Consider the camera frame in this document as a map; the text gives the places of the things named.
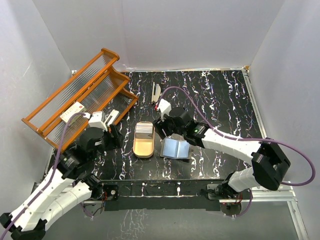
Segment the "black right arm base motor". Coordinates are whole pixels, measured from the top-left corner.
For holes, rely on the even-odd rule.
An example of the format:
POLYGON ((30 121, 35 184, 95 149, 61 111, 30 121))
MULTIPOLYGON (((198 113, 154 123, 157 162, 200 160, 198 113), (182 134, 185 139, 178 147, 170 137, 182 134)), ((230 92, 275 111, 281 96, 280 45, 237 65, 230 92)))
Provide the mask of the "black right arm base motor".
POLYGON ((209 183, 200 189, 199 194, 208 200, 226 200, 223 204, 228 206, 240 206, 244 200, 249 200, 250 203, 253 200, 251 190, 245 189, 237 192, 224 183, 209 183))

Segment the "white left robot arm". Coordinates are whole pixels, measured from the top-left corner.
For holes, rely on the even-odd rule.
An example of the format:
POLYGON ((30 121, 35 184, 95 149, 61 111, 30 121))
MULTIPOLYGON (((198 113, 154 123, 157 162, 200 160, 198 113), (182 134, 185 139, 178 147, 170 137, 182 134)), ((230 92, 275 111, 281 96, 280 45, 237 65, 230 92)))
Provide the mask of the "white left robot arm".
POLYGON ((54 165, 40 185, 17 209, 3 213, 1 239, 41 240, 50 226, 76 205, 103 195, 102 181, 91 173, 99 154, 120 149, 124 137, 115 124, 106 129, 88 127, 64 151, 58 150, 54 165))

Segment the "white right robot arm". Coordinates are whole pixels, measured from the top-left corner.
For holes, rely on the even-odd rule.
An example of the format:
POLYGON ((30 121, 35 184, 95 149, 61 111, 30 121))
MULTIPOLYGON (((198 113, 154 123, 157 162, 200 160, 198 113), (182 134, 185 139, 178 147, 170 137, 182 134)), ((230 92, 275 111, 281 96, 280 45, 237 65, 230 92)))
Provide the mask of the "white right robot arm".
POLYGON ((254 187, 278 190, 289 167, 285 153, 270 139, 247 141, 230 134, 218 134, 207 123, 197 122, 182 107, 160 107, 160 117, 153 122, 161 139, 180 135, 190 145, 223 152, 249 164, 249 168, 231 172, 224 181, 205 192, 233 199, 240 192, 254 187))

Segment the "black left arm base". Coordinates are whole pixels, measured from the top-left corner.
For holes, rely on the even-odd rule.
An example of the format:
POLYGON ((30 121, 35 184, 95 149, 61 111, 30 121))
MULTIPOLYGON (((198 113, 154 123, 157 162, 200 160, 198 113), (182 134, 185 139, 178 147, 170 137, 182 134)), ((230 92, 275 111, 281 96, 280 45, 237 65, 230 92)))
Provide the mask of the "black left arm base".
POLYGON ((108 202, 117 201, 119 198, 119 186, 115 184, 102 184, 94 190, 92 196, 80 204, 86 218, 93 220, 101 214, 108 202))

